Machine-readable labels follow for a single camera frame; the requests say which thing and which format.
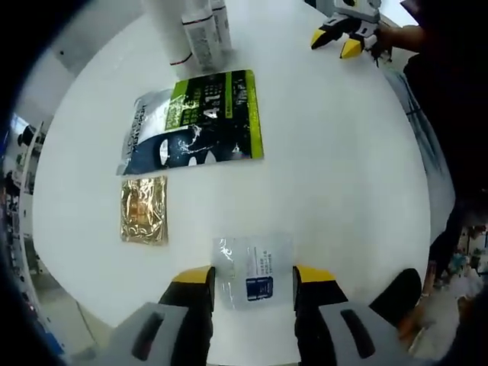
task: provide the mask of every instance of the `human hand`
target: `human hand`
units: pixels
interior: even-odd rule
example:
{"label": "human hand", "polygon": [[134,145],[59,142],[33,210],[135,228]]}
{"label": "human hand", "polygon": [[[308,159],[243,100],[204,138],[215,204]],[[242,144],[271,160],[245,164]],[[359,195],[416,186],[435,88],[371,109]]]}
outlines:
{"label": "human hand", "polygon": [[379,58],[383,52],[391,54],[395,31],[395,27],[389,27],[382,23],[378,24],[378,27],[374,32],[377,42],[371,48],[371,55],[375,59]]}

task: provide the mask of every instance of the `wall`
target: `wall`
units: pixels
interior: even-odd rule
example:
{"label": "wall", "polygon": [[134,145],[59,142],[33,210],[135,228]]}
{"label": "wall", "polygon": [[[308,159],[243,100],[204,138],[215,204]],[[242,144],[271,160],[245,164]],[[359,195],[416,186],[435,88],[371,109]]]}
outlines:
{"label": "wall", "polygon": [[51,48],[61,63],[78,75],[109,40],[141,14],[139,0],[91,0]]}
{"label": "wall", "polygon": [[485,240],[486,240],[486,233],[478,236],[476,239],[470,240],[470,254],[473,254],[473,251],[478,248],[480,250],[486,250],[488,254],[488,249],[485,248]]}
{"label": "wall", "polygon": [[83,352],[95,341],[79,312],[75,299],[64,290],[39,292],[41,312],[47,319],[47,326],[68,355]]}
{"label": "wall", "polygon": [[488,272],[488,255],[480,256],[480,266],[478,267],[479,272]]}
{"label": "wall", "polygon": [[42,120],[49,124],[74,80],[75,76],[48,49],[27,77],[16,113],[35,127]]}

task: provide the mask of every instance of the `clear plastic bag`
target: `clear plastic bag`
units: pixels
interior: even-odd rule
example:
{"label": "clear plastic bag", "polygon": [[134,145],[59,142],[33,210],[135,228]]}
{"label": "clear plastic bag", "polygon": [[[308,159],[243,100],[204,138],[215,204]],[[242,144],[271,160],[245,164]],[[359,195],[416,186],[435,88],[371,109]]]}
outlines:
{"label": "clear plastic bag", "polygon": [[293,286],[294,247],[281,234],[213,241],[216,287],[236,310],[286,303]]}

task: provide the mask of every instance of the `person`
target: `person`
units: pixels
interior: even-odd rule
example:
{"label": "person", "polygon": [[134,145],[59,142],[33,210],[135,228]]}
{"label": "person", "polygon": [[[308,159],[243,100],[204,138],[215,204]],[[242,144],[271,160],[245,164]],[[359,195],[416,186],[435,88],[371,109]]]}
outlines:
{"label": "person", "polygon": [[398,47],[418,53],[403,72],[387,73],[387,79],[421,150],[431,205],[430,259],[437,261],[439,277],[462,227],[488,222],[488,123],[483,117],[488,68],[475,54],[486,6],[479,3],[467,14],[456,2],[417,3],[419,26],[380,25],[373,52]]}

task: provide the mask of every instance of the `blue label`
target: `blue label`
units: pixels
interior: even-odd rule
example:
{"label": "blue label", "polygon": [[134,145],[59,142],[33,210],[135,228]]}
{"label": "blue label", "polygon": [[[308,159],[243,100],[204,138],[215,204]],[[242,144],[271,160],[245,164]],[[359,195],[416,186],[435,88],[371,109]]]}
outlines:
{"label": "blue label", "polygon": [[246,279],[247,300],[257,301],[273,296],[273,277]]}

